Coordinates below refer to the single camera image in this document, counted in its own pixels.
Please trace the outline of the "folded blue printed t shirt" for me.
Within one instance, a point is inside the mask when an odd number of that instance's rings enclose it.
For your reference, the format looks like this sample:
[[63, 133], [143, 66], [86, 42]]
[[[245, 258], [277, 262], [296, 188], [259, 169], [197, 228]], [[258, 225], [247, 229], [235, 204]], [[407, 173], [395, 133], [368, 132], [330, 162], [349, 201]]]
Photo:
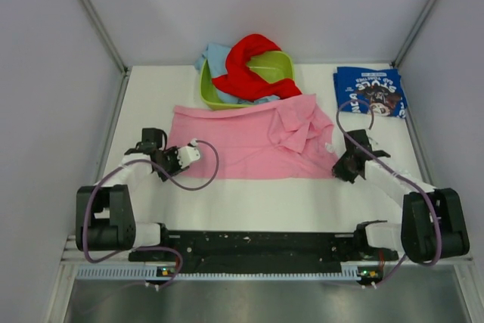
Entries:
[[406, 118], [408, 103], [397, 69], [338, 67], [333, 80], [341, 111]]

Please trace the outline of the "green plastic basin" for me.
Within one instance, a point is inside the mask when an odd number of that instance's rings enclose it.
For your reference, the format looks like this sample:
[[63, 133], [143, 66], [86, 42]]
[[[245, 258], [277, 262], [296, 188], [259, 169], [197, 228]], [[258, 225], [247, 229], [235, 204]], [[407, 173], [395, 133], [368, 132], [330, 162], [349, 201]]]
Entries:
[[[290, 56], [282, 51], [267, 51], [252, 57], [247, 66], [267, 83], [275, 83], [282, 79], [295, 80], [293, 62]], [[252, 105], [224, 104], [216, 94], [212, 75], [207, 62], [202, 66], [200, 74], [200, 99], [212, 110], [227, 110], [249, 107]]]

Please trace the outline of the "right aluminium corner post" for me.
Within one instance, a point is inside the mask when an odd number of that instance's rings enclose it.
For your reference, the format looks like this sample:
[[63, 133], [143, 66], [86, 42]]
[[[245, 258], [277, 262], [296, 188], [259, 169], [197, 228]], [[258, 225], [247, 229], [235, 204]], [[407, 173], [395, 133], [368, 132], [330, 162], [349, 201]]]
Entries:
[[404, 62], [405, 58], [407, 57], [408, 52], [411, 50], [413, 44], [417, 40], [417, 37], [420, 34], [420, 31], [425, 26], [426, 22], [428, 21], [430, 15], [433, 12], [433, 9], [437, 5], [439, 0], [426, 0], [423, 8], [421, 9], [420, 13], [418, 14], [415, 22], [413, 22], [410, 31], [408, 32], [405, 40], [400, 47], [399, 51], [397, 52], [395, 58], [393, 59], [391, 66], [393, 68], [399, 68], [402, 63]]

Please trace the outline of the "pink t shirt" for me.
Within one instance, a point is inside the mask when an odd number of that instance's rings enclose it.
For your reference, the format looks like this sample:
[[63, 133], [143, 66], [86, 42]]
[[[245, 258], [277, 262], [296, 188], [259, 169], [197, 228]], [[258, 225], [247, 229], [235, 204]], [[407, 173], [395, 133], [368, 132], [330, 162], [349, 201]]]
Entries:
[[171, 146], [202, 140], [202, 158], [186, 172], [195, 178], [329, 179], [336, 154], [334, 125], [314, 95], [233, 110], [177, 106], [169, 132]]

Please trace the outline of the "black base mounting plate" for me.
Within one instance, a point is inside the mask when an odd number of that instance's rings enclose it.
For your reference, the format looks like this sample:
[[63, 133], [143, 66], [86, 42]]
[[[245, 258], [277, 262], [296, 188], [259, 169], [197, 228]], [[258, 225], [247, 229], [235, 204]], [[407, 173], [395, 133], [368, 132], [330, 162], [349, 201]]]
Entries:
[[352, 233], [172, 230], [162, 245], [181, 254], [183, 273], [339, 272], [342, 262], [398, 259]]

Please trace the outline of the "light blue t shirt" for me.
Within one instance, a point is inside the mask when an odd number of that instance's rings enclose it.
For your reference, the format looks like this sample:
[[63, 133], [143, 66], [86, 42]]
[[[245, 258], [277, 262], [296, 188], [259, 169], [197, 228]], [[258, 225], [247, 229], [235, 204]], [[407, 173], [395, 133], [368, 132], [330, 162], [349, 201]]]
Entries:
[[[197, 59], [195, 68], [198, 71], [202, 70], [202, 66], [207, 62], [209, 71], [212, 76], [223, 76], [227, 73], [225, 62], [226, 58], [231, 51], [231, 47], [221, 45], [218, 43], [209, 43], [205, 51]], [[224, 93], [221, 90], [216, 89], [216, 94], [224, 104], [237, 104], [237, 105], [257, 105], [264, 104], [271, 101], [277, 101], [280, 98], [277, 95], [269, 95], [263, 98], [256, 99], [255, 101], [248, 101], [236, 96]]]

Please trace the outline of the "red t shirt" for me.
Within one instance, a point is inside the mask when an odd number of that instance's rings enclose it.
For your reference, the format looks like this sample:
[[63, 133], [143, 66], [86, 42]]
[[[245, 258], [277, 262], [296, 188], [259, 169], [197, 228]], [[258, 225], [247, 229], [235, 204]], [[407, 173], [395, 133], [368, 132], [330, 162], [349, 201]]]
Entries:
[[280, 50], [278, 45], [263, 35], [245, 36], [229, 51], [225, 59], [226, 72], [213, 77], [213, 85], [221, 92], [246, 101], [255, 101], [272, 95], [280, 99], [301, 95], [302, 92], [291, 78], [286, 77], [269, 83], [247, 65], [254, 56]]

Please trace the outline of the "left aluminium corner post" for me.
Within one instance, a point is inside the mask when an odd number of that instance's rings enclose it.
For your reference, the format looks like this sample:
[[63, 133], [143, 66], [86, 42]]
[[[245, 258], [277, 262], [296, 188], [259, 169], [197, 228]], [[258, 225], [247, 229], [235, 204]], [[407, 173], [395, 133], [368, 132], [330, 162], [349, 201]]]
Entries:
[[123, 61], [120, 53], [118, 52], [109, 32], [107, 31], [106, 26], [104, 25], [99, 13], [97, 12], [94, 4], [92, 3], [92, 0], [77, 1], [85, 12], [88, 21], [92, 25], [98, 39], [104, 47], [104, 50], [107, 52], [107, 55], [110, 57], [112, 62], [114, 62], [116, 68], [121, 73], [126, 73], [129, 68]]

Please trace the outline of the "aluminium corner post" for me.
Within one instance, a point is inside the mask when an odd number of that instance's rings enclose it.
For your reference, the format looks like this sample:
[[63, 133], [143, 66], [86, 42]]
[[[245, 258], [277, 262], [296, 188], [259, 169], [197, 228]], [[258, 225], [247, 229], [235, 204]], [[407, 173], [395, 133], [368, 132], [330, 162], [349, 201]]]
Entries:
[[397, 52], [395, 58], [393, 59], [391, 66], [393, 68], [399, 68], [402, 63], [404, 62], [405, 58], [407, 57], [408, 52], [411, 50], [413, 44], [417, 40], [417, 37], [420, 34], [420, 31], [425, 26], [426, 22], [428, 21], [430, 15], [433, 12], [433, 9], [437, 5], [439, 0], [426, 0], [423, 8], [421, 9], [420, 13], [418, 14], [415, 22], [413, 22], [410, 31], [408, 32], [405, 40], [400, 47], [399, 51]]
[[120, 53], [118, 52], [109, 32], [107, 31], [106, 26], [104, 25], [99, 13], [97, 12], [94, 4], [92, 3], [92, 0], [77, 1], [85, 12], [88, 21], [92, 25], [98, 39], [104, 47], [104, 50], [107, 52], [107, 55], [110, 57], [112, 62], [114, 62], [116, 68], [121, 73], [126, 73], [129, 68], [123, 61]]

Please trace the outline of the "white garment size label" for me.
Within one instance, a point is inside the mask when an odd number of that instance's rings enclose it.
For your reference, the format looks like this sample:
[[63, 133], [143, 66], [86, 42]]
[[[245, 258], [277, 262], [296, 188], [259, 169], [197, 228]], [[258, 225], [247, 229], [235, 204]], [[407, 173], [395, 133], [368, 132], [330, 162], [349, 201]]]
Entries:
[[328, 153], [335, 154], [337, 152], [337, 149], [334, 147], [333, 144], [326, 143], [325, 149], [327, 150]]

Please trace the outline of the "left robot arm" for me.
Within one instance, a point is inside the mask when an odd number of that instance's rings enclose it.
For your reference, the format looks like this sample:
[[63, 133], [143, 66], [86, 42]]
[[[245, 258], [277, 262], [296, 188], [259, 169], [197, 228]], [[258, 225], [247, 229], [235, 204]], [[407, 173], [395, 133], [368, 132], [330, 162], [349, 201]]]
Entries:
[[144, 247], [154, 259], [165, 259], [171, 241], [159, 222], [137, 222], [132, 192], [152, 174], [165, 182], [182, 171], [178, 148], [167, 147], [161, 129], [145, 128], [141, 140], [128, 149], [120, 165], [95, 185], [76, 192], [76, 246], [79, 250], [125, 251]]

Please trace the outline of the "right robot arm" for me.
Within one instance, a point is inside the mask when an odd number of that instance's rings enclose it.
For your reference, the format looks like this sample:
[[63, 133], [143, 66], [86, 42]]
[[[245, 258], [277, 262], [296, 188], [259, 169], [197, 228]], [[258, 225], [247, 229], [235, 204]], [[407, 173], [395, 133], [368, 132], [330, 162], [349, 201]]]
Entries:
[[334, 177], [349, 183], [361, 178], [402, 211], [400, 223], [374, 220], [357, 225], [352, 247], [358, 257], [370, 259], [383, 248], [424, 264], [468, 254], [466, 222], [454, 189], [437, 188], [397, 169], [390, 154], [373, 149], [364, 129], [347, 132], [344, 141], [346, 151], [333, 166]]

